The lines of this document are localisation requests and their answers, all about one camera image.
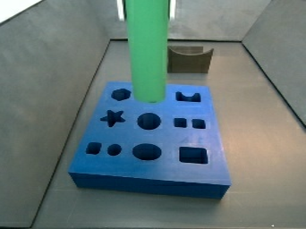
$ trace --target gray wall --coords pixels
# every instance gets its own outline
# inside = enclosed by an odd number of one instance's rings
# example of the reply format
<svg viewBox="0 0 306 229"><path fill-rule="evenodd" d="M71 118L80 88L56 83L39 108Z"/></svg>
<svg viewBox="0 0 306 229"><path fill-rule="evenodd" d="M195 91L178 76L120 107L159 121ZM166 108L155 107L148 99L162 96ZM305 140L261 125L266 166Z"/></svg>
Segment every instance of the gray wall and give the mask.
<svg viewBox="0 0 306 229"><path fill-rule="evenodd" d="M30 226L108 37L87 0L0 26L0 226Z"/></svg>
<svg viewBox="0 0 306 229"><path fill-rule="evenodd" d="M270 0L177 0L172 39L241 41ZM116 0L92 0L96 15L111 38L126 38L126 22L119 21Z"/></svg>
<svg viewBox="0 0 306 229"><path fill-rule="evenodd" d="M243 44L306 124L306 1L274 0Z"/></svg>

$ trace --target green pole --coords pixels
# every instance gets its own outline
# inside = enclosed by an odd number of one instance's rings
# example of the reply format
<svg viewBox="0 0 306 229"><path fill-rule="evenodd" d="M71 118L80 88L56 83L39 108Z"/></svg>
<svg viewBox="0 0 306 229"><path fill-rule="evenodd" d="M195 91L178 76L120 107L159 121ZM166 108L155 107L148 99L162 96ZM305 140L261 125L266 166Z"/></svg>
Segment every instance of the green pole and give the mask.
<svg viewBox="0 0 306 229"><path fill-rule="evenodd" d="M164 99L168 0L126 0L134 96Z"/></svg>

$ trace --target gray table surface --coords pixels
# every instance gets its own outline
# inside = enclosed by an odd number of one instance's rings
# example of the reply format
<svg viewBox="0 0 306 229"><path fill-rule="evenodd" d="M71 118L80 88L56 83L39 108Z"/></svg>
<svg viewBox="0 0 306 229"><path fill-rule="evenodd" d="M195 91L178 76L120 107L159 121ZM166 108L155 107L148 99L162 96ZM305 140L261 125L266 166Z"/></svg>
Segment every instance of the gray table surface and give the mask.
<svg viewBox="0 0 306 229"><path fill-rule="evenodd" d="M67 173L107 81L130 81L126 41L112 41L35 228L305 227L306 134L241 43L172 42L214 48L209 74L170 74L168 83L210 86L233 187L221 201L79 189Z"/></svg>

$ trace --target square hole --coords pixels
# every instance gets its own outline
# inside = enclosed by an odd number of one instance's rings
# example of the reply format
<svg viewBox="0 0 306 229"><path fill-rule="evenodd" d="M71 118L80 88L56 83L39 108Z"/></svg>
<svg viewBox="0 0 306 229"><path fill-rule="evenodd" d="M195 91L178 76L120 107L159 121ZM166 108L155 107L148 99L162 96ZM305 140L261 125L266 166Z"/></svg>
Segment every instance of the square hole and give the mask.
<svg viewBox="0 0 306 229"><path fill-rule="evenodd" d="M187 128L187 119L186 118L175 118L175 127Z"/></svg>
<svg viewBox="0 0 306 229"><path fill-rule="evenodd" d="M206 129L206 121L202 119L193 119L193 127L195 129Z"/></svg>
<svg viewBox="0 0 306 229"><path fill-rule="evenodd" d="M86 149L86 154L96 155L100 152L102 144L99 142L90 142Z"/></svg>
<svg viewBox="0 0 306 229"><path fill-rule="evenodd" d="M183 163L207 164L207 150L205 148L181 147L179 161Z"/></svg>

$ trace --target blue foam block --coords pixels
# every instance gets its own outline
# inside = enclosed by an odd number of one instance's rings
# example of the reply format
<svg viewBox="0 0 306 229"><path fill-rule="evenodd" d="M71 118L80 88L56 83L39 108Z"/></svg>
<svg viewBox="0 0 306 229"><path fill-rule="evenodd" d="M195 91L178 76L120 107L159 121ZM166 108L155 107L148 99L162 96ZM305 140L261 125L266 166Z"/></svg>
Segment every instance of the blue foam block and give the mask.
<svg viewBox="0 0 306 229"><path fill-rule="evenodd" d="M231 178L209 87L167 85L147 104L110 82L68 172L78 187L221 199Z"/></svg>

